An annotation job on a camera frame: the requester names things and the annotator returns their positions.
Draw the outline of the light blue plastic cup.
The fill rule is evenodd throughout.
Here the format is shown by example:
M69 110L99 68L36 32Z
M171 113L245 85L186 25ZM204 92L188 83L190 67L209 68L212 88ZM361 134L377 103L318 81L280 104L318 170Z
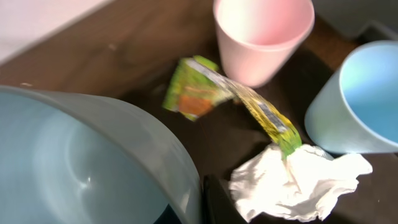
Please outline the light blue plastic cup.
M305 113L305 130L334 154L397 152L397 42L354 49Z

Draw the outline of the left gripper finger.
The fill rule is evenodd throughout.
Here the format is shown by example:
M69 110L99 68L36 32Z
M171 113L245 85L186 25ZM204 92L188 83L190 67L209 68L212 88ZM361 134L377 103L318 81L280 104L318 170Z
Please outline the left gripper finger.
M235 209L232 200L216 176L204 176L202 199L206 224L248 224Z

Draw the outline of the small light blue bowl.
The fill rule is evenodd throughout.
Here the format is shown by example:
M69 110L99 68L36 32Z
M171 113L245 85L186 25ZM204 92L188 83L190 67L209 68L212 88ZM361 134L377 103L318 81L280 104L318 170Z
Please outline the small light blue bowl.
M198 171L148 112L1 87L2 223L202 223Z

